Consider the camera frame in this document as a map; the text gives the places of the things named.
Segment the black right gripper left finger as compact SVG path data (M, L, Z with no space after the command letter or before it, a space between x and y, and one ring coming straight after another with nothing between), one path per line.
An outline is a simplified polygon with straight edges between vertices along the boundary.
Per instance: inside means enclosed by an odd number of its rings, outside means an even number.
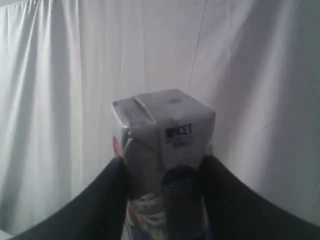
M129 174L115 157L76 198L15 240L120 240L127 210Z

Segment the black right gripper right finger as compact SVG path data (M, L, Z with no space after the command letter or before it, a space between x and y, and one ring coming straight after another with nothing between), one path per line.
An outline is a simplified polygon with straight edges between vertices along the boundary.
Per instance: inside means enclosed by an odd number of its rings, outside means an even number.
M318 240L320 228L251 190L216 157L199 169L209 226L215 240Z

